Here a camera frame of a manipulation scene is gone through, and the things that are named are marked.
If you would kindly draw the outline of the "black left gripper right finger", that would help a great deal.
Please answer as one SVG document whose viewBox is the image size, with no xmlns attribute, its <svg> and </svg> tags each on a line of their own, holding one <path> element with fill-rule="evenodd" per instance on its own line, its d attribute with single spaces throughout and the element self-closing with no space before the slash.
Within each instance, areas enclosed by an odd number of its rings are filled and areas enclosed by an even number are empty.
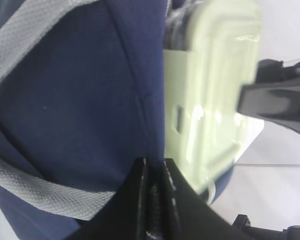
<svg viewBox="0 0 300 240">
<path fill-rule="evenodd" d="M 192 189 L 173 159 L 161 169 L 166 240 L 249 240 L 216 214 Z"/>
</svg>

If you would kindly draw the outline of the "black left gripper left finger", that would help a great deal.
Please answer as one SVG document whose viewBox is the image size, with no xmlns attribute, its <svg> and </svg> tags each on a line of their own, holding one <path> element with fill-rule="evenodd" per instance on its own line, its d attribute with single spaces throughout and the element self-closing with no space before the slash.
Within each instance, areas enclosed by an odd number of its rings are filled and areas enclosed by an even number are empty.
<svg viewBox="0 0 300 240">
<path fill-rule="evenodd" d="M 77 231 L 77 239 L 145 240 L 147 194 L 147 160 L 138 158 L 111 200 Z"/>
</svg>

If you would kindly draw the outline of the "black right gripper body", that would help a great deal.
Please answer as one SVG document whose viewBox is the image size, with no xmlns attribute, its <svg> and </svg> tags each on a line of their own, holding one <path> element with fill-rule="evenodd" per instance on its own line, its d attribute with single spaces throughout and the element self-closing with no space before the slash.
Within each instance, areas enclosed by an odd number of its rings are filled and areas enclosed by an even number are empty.
<svg viewBox="0 0 300 240">
<path fill-rule="evenodd" d="M 300 77 L 300 61 L 291 66 L 284 66 L 284 61 L 263 59 L 258 62 L 255 83 L 280 83 Z"/>
</svg>

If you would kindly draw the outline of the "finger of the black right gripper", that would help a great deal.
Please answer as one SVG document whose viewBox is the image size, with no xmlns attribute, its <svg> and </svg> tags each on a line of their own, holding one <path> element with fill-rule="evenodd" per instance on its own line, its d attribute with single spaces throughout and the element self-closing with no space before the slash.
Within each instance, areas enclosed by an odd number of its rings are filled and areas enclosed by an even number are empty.
<svg viewBox="0 0 300 240">
<path fill-rule="evenodd" d="M 243 86 L 237 111 L 300 134 L 300 76 L 283 82 Z"/>
</svg>

